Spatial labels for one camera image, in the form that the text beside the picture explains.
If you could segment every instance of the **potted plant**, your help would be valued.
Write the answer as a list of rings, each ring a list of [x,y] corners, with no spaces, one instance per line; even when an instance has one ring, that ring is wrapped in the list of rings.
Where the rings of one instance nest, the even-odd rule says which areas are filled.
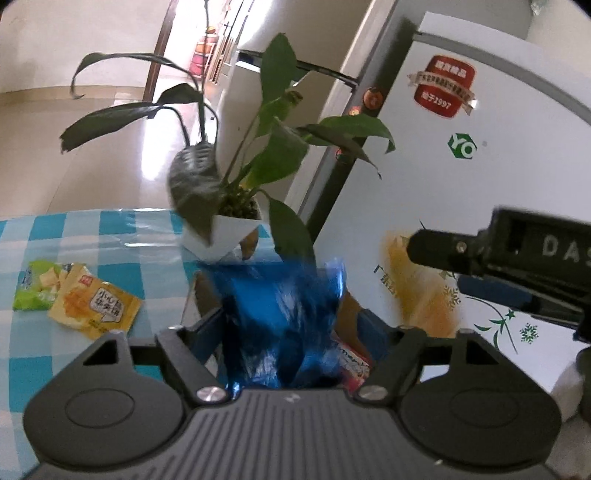
[[[171,163],[168,186],[174,208],[189,227],[185,229],[183,242],[204,260],[218,260],[240,241],[243,257],[252,254],[258,238],[257,223],[261,221],[254,197],[262,193],[269,200],[269,224],[276,252],[282,258],[299,257],[313,261],[314,250],[306,226],[287,205],[269,196],[263,186],[295,173],[309,145],[335,145],[343,153],[341,158],[351,161],[360,158],[370,164],[371,160],[354,138],[384,137],[388,139],[387,152],[394,150],[388,128],[379,119],[363,113],[331,116],[318,124],[297,128],[286,126],[284,120],[303,99],[296,90],[290,88],[297,68],[296,55],[287,37],[278,34],[262,56],[261,107],[236,149],[228,169],[221,173],[216,162],[217,139],[211,143],[205,135],[204,110],[210,110],[216,120],[217,116],[204,101],[203,85],[200,88],[190,72],[164,57],[148,53],[91,53],[82,60],[74,73],[70,85],[72,96],[81,97],[75,93],[78,73],[99,61],[121,57],[154,61],[181,70],[193,79],[194,87],[182,83],[164,91],[156,103],[128,103],[89,113],[62,133],[62,151],[70,151],[135,120],[153,118],[160,110],[174,111],[186,146]],[[196,145],[190,144],[181,115],[170,106],[193,102],[199,106],[200,141]],[[268,137],[267,146],[245,163],[245,148],[254,138],[263,136]]]

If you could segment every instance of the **snack package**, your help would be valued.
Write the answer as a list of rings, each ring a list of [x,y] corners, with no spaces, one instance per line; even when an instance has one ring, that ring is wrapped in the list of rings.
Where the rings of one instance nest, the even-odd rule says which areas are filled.
[[[446,282],[432,268],[412,263],[404,238],[385,240],[390,272],[403,325],[422,328],[434,337],[453,338],[459,327],[446,294]]]
[[[72,265],[57,265],[49,260],[34,260],[14,294],[13,310],[49,310]]]
[[[48,315],[95,340],[112,329],[129,332],[141,300],[74,264]]]
[[[349,393],[354,393],[369,377],[370,364],[359,352],[333,334],[339,350],[339,363],[343,379],[341,386]]]

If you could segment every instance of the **doorway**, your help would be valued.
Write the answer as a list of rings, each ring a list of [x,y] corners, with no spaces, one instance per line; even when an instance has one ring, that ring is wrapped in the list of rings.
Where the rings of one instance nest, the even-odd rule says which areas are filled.
[[[252,3],[253,0],[209,0],[209,25],[204,4],[199,0],[171,0],[168,7],[154,53],[189,70],[198,79],[205,75],[205,97],[213,108],[219,103],[223,80],[229,73]],[[183,82],[190,82],[183,72],[152,64],[143,100],[155,101],[164,90]]]

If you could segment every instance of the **green vine decal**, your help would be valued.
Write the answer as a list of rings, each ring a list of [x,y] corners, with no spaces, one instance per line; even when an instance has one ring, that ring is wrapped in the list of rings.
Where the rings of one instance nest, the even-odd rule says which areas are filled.
[[[474,326],[477,329],[479,329],[481,332],[488,332],[489,330],[496,328],[496,332],[492,337],[492,343],[495,345],[495,348],[497,350],[500,350],[499,349],[499,335],[503,335],[503,332],[506,331],[507,335],[509,336],[509,340],[511,341],[511,345],[513,346],[513,350],[515,351],[515,353],[519,353],[517,351],[517,347],[515,347],[515,342],[513,341],[513,337],[511,335],[511,330],[509,329],[509,325],[508,325],[508,322],[511,319],[515,318],[515,313],[513,312],[513,310],[509,309],[507,314],[503,315],[501,312],[499,312],[499,310],[496,307],[494,307],[493,305],[491,305],[487,301],[477,299],[476,297],[467,297],[467,298],[469,298],[471,300],[479,301],[480,303],[483,303],[484,305],[489,306],[499,316],[499,320],[489,320],[489,322],[491,322],[493,324],[490,327],[477,325],[476,323],[474,324]]]

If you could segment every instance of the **green snack package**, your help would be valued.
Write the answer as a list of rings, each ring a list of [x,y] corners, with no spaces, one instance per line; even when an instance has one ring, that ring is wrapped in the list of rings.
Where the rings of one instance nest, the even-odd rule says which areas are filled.
[[[60,284],[68,275],[68,266],[49,260],[34,260],[14,294],[13,310],[49,310],[56,300]]]

